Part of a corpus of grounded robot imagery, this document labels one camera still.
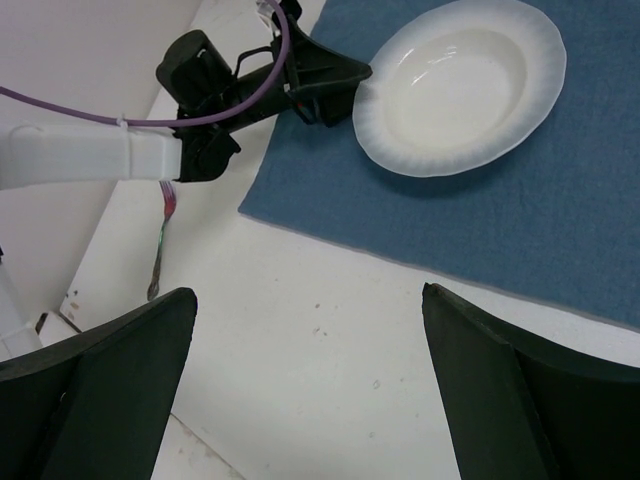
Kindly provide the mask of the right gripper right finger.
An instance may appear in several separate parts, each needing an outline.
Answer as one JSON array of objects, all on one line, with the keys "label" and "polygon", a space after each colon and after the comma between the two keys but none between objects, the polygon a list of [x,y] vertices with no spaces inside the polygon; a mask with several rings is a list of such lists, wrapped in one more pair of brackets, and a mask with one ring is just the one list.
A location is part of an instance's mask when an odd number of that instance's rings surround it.
[{"label": "right gripper right finger", "polygon": [[463,479],[636,479],[639,370],[495,317],[438,284],[424,331]]}]

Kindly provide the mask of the blue cloth napkin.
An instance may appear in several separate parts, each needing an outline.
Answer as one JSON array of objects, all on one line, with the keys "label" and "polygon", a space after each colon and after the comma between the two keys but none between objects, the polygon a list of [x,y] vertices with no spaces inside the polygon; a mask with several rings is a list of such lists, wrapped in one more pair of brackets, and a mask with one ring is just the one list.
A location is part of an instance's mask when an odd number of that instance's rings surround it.
[{"label": "blue cloth napkin", "polygon": [[520,146],[478,169],[410,178],[350,122],[276,124],[240,212],[344,246],[639,323],[639,5],[541,1],[568,53],[563,90]]}]

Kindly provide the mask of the white blue-rimmed plate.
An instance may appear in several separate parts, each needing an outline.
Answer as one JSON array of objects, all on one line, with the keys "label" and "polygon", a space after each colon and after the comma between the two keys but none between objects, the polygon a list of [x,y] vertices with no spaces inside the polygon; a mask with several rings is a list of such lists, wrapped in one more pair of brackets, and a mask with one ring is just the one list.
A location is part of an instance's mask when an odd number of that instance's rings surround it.
[{"label": "white blue-rimmed plate", "polygon": [[396,174],[463,173],[510,152],[562,91],[560,31],[521,1],[453,1],[408,22],[373,56],[357,88],[355,137]]}]

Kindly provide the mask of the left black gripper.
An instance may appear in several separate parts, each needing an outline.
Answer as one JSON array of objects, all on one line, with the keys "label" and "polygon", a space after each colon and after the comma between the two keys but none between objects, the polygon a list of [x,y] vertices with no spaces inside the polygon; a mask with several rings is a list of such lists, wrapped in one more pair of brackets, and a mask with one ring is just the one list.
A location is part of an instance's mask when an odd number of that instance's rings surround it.
[{"label": "left black gripper", "polygon": [[[328,128],[349,118],[353,90],[372,75],[372,68],[320,45],[297,25],[301,7],[281,1],[289,25],[289,53],[281,72],[256,103],[243,112],[212,124],[175,127],[181,141],[181,165],[177,180],[207,182],[219,178],[231,157],[241,152],[232,133],[284,111],[294,111],[306,124]],[[273,39],[269,44],[241,53],[231,67],[201,30],[175,40],[156,68],[156,78],[178,104],[177,118],[190,120],[240,106],[256,93],[271,73],[273,62],[241,74],[242,63],[266,53],[277,59],[282,40],[279,22],[267,11]],[[297,95],[325,95],[304,99]]]}]

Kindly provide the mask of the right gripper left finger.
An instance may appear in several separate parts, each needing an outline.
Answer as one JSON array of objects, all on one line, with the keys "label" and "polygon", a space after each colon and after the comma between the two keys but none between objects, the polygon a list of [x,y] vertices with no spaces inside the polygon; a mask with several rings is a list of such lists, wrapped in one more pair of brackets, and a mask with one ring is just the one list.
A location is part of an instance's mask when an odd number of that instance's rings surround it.
[{"label": "right gripper left finger", "polygon": [[194,291],[177,288],[2,362],[2,478],[150,478],[197,309]]}]

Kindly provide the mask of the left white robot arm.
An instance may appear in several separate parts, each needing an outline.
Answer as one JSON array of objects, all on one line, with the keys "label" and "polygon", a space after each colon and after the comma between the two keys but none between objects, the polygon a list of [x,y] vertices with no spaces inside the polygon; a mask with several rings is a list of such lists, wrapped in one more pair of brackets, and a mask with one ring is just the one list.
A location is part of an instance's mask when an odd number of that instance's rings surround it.
[{"label": "left white robot arm", "polygon": [[369,64],[313,40],[299,27],[296,1],[260,1],[269,30],[268,65],[243,73],[201,30],[176,39],[156,70],[176,102],[169,120],[107,117],[3,89],[2,95],[72,118],[69,125],[15,123],[1,128],[1,186],[102,180],[159,183],[165,219],[177,206],[176,183],[211,182],[241,150],[236,131],[286,111],[307,125],[333,127],[353,110]]}]

